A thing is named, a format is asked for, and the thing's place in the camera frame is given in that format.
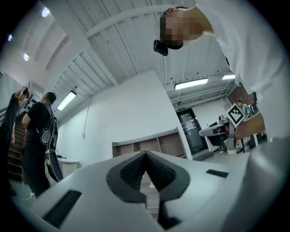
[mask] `black t-shirt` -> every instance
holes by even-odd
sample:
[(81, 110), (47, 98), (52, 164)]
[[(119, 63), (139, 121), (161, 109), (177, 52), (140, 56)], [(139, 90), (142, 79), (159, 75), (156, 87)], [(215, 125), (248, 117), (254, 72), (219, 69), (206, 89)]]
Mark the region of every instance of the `black t-shirt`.
[(40, 142), (40, 136), (37, 133), (37, 130), (41, 133), (42, 129), (45, 127), (46, 123), (50, 119), (50, 113), (47, 107), (45, 106), (45, 104), (37, 102), (27, 112), (27, 115), (29, 116), (31, 121), (29, 122), (27, 128), (26, 148), (45, 150), (45, 147)]
[(5, 126), (6, 128), (8, 128), (12, 132), (13, 125), (14, 125), (15, 120), (19, 114), (19, 110), (20, 110), (20, 106), (19, 106), (18, 99), (15, 98), (15, 93), (13, 93), (11, 98), (10, 98), (8, 108), (6, 110), (4, 120), (3, 120), (1, 125)]

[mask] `glass door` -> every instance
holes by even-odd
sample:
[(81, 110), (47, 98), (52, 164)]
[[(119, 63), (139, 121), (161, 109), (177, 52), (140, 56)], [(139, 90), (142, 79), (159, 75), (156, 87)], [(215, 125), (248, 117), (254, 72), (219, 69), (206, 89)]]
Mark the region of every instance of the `glass door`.
[(194, 155), (208, 148), (204, 137), (200, 137), (198, 132), (200, 126), (191, 109), (178, 112), (177, 116), (185, 133), (191, 154)]

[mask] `black door frame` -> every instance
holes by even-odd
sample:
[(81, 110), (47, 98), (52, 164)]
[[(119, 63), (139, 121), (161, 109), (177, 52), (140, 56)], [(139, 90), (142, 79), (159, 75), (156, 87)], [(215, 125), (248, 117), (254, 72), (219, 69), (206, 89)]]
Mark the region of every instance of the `black door frame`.
[[(190, 109), (187, 109), (187, 110), (184, 110), (184, 111), (176, 112), (177, 117), (178, 117), (181, 125), (182, 125), (181, 115), (186, 114), (186, 113), (190, 113), (193, 116), (193, 118), (194, 118), (194, 124), (195, 124), (197, 130), (200, 131), (201, 130), (200, 124), (199, 124), (198, 120), (196, 119), (196, 116), (195, 116), (195, 114), (194, 114), (194, 112), (193, 112), (193, 110), (191, 108)], [(182, 129), (183, 129), (183, 131), (185, 133), (186, 140), (187, 140), (187, 142), (189, 144), (189, 148), (190, 148), (191, 154), (194, 155), (193, 154), (193, 151), (192, 151), (191, 142), (190, 142), (190, 139), (189, 139), (188, 134), (187, 134), (187, 131), (185, 130), (184, 127), (182, 127)], [(204, 149), (208, 149), (208, 144), (207, 144), (207, 142), (205, 140), (205, 137), (200, 137), (200, 138), (201, 138), (201, 141), (202, 141), (202, 144), (203, 144)]]

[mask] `black rectangular strip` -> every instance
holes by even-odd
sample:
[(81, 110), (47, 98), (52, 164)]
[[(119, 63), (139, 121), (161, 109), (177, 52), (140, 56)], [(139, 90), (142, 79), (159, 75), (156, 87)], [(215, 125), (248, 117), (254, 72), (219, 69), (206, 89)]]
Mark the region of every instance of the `black rectangular strip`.
[(219, 176), (219, 177), (223, 177), (223, 178), (226, 178), (228, 175), (227, 172), (221, 172), (221, 171), (216, 171), (216, 170), (212, 170), (212, 169), (209, 169), (206, 173), (211, 174), (211, 175), (215, 175), (215, 176)]
[(59, 228), (80, 196), (80, 192), (69, 190), (43, 219), (54, 227)]

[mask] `white shirt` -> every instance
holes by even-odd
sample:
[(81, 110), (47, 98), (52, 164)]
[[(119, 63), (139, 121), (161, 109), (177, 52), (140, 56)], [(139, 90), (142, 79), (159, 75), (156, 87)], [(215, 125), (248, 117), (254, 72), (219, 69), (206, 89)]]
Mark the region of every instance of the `white shirt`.
[(196, 0), (209, 20), (230, 69), (256, 92), (268, 139), (290, 135), (290, 66), (279, 37), (247, 1)]

